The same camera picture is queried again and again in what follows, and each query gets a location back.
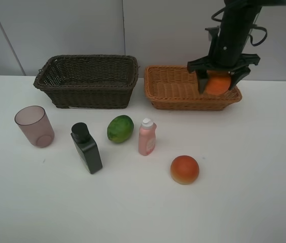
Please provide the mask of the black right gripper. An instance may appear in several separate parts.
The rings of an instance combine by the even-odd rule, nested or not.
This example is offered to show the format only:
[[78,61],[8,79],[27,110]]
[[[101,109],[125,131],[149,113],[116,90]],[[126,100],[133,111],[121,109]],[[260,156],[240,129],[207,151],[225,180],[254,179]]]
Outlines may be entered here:
[[252,46],[260,45],[260,42],[254,43],[251,32],[260,30],[260,27],[253,24],[246,36],[239,36],[234,40],[230,38],[221,40],[221,28],[209,27],[208,37],[211,41],[208,55],[187,63],[189,73],[196,72],[198,79],[198,91],[203,93],[208,83],[207,70],[212,71],[234,71],[231,75],[229,91],[232,90],[243,78],[251,72],[249,65],[258,65],[260,57],[257,54],[245,54],[243,49],[246,41],[249,39]]

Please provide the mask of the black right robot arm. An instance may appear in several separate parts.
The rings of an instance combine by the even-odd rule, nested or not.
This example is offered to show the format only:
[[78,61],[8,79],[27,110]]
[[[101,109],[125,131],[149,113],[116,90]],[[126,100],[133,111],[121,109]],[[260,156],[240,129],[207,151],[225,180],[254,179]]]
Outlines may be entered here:
[[255,24],[262,7],[286,6],[286,1],[224,1],[225,6],[214,13],[217,27],[206,28],[210,38],[208,55],[187,63],[189,73],[196,73],[198,91],[204,93],[209,81],[208,71],[230,74],[228,90],[232,90],[251,72],[250,65],[258,65],[257,54],[244,54],[247,40],[252,46],[261,45],[267,38],[265,27]]

